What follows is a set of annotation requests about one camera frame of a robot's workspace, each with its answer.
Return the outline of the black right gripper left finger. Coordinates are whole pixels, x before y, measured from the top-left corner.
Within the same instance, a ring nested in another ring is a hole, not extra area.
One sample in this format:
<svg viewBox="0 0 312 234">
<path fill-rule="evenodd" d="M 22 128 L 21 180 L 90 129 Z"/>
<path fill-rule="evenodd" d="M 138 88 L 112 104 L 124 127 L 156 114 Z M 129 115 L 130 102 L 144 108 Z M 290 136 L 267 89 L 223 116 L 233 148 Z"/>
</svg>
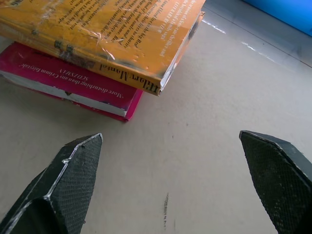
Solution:
<svg viewBox="0 0 312 234">
<path fill-rule="evenodd" d="M 79 234 L 93 195 L 101 133 L 65 144 L 0 223 L 2 234 Z"/>
</svg>

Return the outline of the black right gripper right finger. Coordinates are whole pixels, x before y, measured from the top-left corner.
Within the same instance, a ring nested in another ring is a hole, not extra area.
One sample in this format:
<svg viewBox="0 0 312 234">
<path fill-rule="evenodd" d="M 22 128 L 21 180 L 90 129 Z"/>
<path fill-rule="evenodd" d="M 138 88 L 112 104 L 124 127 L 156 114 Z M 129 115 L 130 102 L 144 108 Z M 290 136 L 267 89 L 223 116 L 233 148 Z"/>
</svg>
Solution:
<svg viewBox="0 0 312 234">
<path fill-rule="evenodd" d="M 312 164 L 290 142 L 242 130 L 253 186 L 280 234 L 312 232 Z"/>
</svg>

